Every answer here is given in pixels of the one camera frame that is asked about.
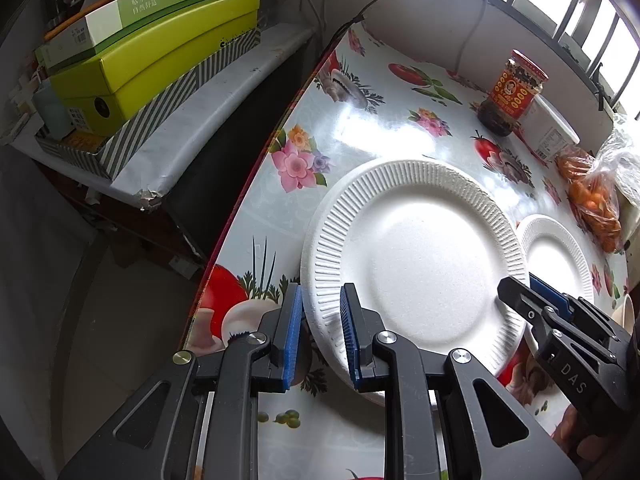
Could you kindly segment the right hand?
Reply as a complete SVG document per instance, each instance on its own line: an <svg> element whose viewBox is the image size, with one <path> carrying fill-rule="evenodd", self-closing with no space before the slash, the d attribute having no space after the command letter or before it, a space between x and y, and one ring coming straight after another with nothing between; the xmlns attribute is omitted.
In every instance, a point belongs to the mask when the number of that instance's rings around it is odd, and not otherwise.
<svg viewBox="0 0 640 480"><path fill-rule="evenodd" d="M593 434L573 404L565 410L551 437L567 455L575 453L589 463L598 460L612 440L611 437Z"/></svg>

